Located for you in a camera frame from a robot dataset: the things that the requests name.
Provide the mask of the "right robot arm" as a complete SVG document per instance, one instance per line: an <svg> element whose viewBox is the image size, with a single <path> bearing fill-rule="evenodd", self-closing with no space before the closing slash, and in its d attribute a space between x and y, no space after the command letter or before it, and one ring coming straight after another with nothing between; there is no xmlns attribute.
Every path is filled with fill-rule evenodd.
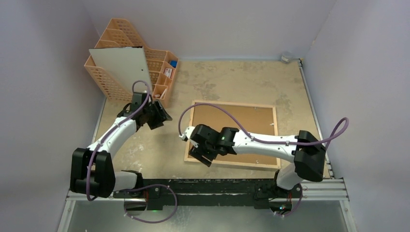
<svg viewBox="0 0 410 232"><path fill-rule="evenodd" d="M325 165L325 147L308 131L298 135L272 136L246 133L238 128L224 127L216 131L199 124L189 126L179 136L191 143L189 155L206 166L217 156L257 154L289 162L275 175L272 192L279 197L301 181L321 182Z"/></svg>

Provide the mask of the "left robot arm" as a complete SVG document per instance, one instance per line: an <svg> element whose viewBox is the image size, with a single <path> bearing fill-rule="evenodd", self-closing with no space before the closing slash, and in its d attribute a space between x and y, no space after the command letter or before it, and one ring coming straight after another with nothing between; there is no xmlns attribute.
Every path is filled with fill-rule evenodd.
<svg viewBox="0 0 410 232"><path fill-rule="evenodd" d="M85 194L90 200L107 198L121 190L133 198L140 197L144 193L142 174L138 171L116 172L113 157L145 124L153 130L171 120L159 100L153 100L147 93L133 93L132 101L117 114L108 131L88 147L73 152L70 191Z"/></svg>

